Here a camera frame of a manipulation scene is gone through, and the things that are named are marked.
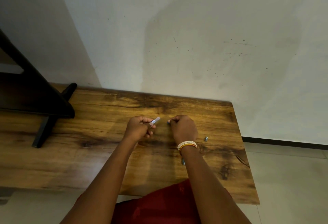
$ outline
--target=bangle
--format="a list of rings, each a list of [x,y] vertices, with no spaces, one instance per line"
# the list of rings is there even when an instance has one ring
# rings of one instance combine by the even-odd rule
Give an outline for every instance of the bangle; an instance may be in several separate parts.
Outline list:
[[[179,153],[181,154],[181,149],[184,147],[184,146],[187,146],[187,145],[191,145],[191,146],[194,146],[194,147],[196,147],[197,148],[197,144],[195,143],[195,142],[193,142],[193,141],[191,141],[191,140],[188,140],[188,141],[184,141],[184,142],[182,142],[182,143],[180,143],[179,145],[178,145],[178,151],[179,151]]]

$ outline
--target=person's left hand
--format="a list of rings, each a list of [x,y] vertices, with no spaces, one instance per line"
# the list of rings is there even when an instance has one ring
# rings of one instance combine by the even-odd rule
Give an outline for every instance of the person's left hand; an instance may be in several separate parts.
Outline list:
[[[156,128],[155,125],[150,127],[149,122],[151,121],[153,121],[153,119],[144,116],[132,117],[126,126],[123,139],[137,144],[142,137],[149,138],[150,135],[153,135],[153,132],[149,130],[149,128]]]

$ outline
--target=wooden table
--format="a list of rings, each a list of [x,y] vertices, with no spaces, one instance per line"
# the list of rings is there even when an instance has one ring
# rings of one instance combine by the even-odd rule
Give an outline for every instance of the wooden table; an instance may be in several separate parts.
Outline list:
[[[87,88],[78,88],[70,103],[76,117],[59,119],[40,149],[31,144],[42,117],[0,112],[0,186],[87,188],[136,115],[162,120],[132,153],[120,193],[144,196],[181,182],[188,176],[167,120],[187,114],[197,125],[204,159],[234,200],[259,204],[232,103]]]

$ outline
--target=white bangle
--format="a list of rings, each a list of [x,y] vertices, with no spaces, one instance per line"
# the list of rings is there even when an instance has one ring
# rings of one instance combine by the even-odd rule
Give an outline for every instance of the white bangle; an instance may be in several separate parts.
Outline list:
[[[185,145],[185,144],[193,144],[194,146],[197,147],[197,144],[196,144],[195,142],[193,142],[193,141],[191,141],[191,140],[188,140],[188,141],[184,141],[184,142],[182,142],[182,143],[180,143],[180,144],[178,145],[178,151],[180,151],[180,147],[182,147],[182,146]]]

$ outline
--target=white wall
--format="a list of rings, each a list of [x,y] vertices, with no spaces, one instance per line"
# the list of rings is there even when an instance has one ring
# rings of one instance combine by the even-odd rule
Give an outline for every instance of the white wall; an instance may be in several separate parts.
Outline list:
[[[228,100],[243,136],[328,145],[328,0],[1,0],[52,82]]]

